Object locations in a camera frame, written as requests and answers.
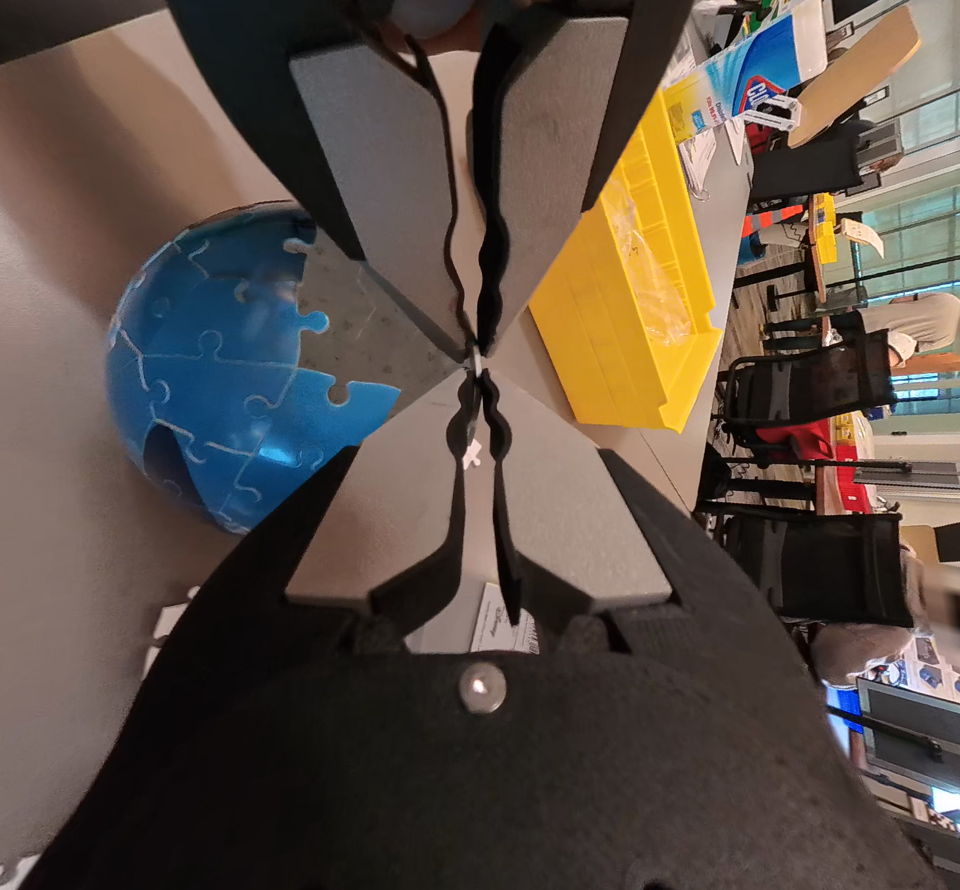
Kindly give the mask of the grey framed monitor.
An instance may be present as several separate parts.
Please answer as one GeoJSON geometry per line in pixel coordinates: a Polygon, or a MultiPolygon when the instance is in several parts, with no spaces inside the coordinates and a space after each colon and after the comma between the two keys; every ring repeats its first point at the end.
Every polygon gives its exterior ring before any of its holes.
{"type": "Polygon", "coordinates": [[[957,703],[866,680],[857,692],[872,765],[959,792],[957,703]]]}

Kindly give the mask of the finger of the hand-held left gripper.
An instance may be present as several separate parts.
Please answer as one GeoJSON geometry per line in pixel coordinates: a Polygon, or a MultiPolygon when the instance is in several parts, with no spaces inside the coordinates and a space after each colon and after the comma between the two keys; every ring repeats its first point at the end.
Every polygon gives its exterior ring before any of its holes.
{"type": "Polygon", "coordinates": [[[473,80],[479,352],[490,357],[575,230],[629,20],[533,4],[496,23],[473,80]]]}
{"type": "Polygon", "coordinates": [[[457,364],[474,332],[451,257],[458,219],[447,105],[424,49],[358,40],[289,69],[358,240],[366,272],[457,364]]]}

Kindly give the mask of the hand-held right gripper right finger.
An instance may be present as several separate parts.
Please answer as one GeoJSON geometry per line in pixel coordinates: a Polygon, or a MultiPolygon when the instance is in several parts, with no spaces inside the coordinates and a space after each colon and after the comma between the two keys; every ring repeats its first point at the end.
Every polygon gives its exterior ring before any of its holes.
{"type": "Polygon", "coordinates": [[[672,588],[600,448],[510,380],[483,371],[492,526],[512,623],[665,603],[672,588]]]}

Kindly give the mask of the cartoon printed puzzle box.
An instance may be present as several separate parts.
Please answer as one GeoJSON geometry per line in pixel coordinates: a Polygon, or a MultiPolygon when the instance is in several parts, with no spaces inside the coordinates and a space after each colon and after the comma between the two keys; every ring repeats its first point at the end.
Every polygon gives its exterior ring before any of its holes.
{"type": "Polygon", "coordinates": [[[521,609],[518,624],[512,624],[496,583],[488,582],[484,586],[469,652],[540,653],[539,636],[533,617],[521,609]]]}

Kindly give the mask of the blue puzzle ball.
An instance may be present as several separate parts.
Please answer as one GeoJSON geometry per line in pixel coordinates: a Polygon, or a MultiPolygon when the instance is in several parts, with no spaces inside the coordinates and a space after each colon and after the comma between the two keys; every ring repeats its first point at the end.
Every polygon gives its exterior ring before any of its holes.
{"type": "Polygon", "coordinates": [[[306,304],[317,229],[292,201],[191,225],[130,279],[110,322],[114,425],[153,484],[246,534],[399,408],[373,372],[307,364],[333,341],[331,304],[306,304]]]}

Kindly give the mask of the orange striped object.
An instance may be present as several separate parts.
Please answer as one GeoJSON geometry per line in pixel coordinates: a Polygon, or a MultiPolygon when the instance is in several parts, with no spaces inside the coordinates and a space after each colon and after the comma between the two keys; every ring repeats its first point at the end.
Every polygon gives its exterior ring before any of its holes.
{"type": "Polygon", "coordinates": [[[808,213],[807,211],[808,206],[806,204],[795,204],[774,210],[747,214],[743,220],[741,236],[748,237],[751,234],[758,233],[777,224],[797,221],[803,222],[808,213]]]}

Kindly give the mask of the tan wooden board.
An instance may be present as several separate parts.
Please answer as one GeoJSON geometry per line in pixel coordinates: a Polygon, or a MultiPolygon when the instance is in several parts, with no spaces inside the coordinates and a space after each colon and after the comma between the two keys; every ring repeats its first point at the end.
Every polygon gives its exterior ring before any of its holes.
{"type": "Polygon", "coordinates": [[[791,149],[800,147],[827,129],[908,62],[922,37],[909,6],[887,13],[845,55],[828,64],[798,96],[798,126],[787,136],[791,149]]]}

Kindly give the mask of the clear plastic bag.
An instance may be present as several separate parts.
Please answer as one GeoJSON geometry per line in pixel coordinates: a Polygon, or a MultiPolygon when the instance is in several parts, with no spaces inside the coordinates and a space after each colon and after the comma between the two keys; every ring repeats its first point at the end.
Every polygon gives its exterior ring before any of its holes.
{"type": "Polygon", "coordinates": [[[642,235],[639,210],[626,183],[612,178],[599,201],[648,335],[661,346],[684,344],[692,332],[688,307],[642,235]]]}

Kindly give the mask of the yellow plastic bin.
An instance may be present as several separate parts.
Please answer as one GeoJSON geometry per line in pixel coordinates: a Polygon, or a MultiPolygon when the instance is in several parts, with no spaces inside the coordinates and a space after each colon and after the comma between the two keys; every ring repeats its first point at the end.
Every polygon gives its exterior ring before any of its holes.
{"type": "Polygon", "coordinates": [[[648,335],[599,201],[606,185],[529,308],[578,423],[681,432],[722,332],[711,318],[713,286],[663,92],[606,183],[612,178],[629,188],[642,235],[687,306],[690,337],[668,347],[648,335]]]}

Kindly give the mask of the red plastic bins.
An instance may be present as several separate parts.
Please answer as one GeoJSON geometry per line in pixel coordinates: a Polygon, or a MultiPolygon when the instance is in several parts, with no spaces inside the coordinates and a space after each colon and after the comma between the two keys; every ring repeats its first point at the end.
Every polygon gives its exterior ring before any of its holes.
{"type": "Polygon", "coordinates": [[[814,508],[820,514],[861,512],[862,494],[855,490],[853,471],[839,463],[857,459],[856,444],[837,438],[834,418],[792,427],[760,428],[759,439],[777,447],[777,462],[801,461],[814,473],[814,508]]]}

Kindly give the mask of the stack of yellow bins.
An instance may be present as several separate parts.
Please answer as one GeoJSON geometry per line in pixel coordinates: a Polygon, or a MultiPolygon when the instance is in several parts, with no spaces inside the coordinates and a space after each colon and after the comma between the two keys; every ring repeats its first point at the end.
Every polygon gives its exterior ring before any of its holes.
{"type": "Polygon", "coordinates": [[[829,192],[813,194],[808,211],[808,236],[814,257],[819,264],[833,263],[837,260],[834,196],[829,192]]]}

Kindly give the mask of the black mesh office chair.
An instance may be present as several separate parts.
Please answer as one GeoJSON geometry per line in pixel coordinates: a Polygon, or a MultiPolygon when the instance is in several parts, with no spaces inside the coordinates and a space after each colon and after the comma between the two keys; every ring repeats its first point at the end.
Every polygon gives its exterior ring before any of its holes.
{"type": "Polygon", "coordinates": [[[757,461],[804,459],[782,431],[894,404],[890,350],[888,333],[878,331],[802,353],[740,357],[721,375],[712,418],[757,461]]]}

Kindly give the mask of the blue white wipes pack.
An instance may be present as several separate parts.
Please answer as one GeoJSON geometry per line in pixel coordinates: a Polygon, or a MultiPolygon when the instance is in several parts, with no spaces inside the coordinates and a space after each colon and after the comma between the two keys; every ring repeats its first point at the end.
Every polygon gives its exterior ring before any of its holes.
{"type": "Polygon", "coordinates": [[[666,84],[677,143],[750,111],[822,73],[828,64],[822,0],[802,0],[749,36],[666,84]]]}

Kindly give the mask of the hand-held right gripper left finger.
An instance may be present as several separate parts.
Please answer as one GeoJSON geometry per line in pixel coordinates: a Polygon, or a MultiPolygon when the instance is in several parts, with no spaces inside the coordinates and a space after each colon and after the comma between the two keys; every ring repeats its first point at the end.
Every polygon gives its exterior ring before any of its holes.
{"type": "Polygon", "coordinates": [[[388,620],[402,637],[450,604],[478,383],[458,370],[361,444],[287,585],[290,602],[388,620]]]}

